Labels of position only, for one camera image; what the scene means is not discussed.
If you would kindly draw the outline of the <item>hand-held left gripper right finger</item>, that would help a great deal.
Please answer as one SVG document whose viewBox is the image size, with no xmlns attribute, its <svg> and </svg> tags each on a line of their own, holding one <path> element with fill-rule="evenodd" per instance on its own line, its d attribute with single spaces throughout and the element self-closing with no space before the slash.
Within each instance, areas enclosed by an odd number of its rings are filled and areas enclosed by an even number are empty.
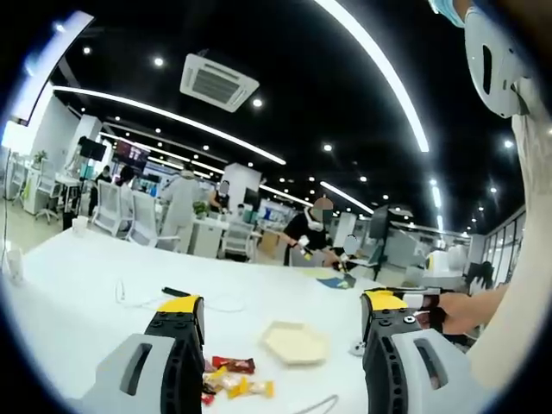
<svg viewBox="0 0 552 414">
<path fill-rule="evenodd" d="M 467 357 L 434 323 L 424 329 L 406 291 L 361 294 L 362 366 L 370 413 L 474 413 L 475 382 Z"/>
</svg>

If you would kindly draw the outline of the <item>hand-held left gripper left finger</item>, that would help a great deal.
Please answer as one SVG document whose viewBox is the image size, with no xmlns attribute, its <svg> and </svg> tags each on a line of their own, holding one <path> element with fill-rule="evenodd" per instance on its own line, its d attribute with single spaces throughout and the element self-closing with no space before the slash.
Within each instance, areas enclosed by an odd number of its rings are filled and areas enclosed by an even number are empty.
<svg viewBox="0 0 552 414">
<path fill-rule="evenodd" d="M 79 400 L 81 413 L 200 413 L 204 374 L 204 299 L 174 298 L 97 366 Z"/>
</svg>

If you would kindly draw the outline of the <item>person's right hand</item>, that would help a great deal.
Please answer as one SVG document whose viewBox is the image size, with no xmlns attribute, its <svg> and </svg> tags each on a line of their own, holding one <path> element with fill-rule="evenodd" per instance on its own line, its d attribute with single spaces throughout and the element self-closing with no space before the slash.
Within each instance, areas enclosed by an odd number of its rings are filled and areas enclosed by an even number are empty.
<svg viewBox="0 0 552 414">
<path fill-rule="evenodd" d="M 473 296 L 446 292 L 439 296 L 438 307 L 445 312 L 442 332 L 446 335 L 466 334 L 481 324 L 488 324 L 496 313 L 509 285 L 479 292 Z"/>
</svg>

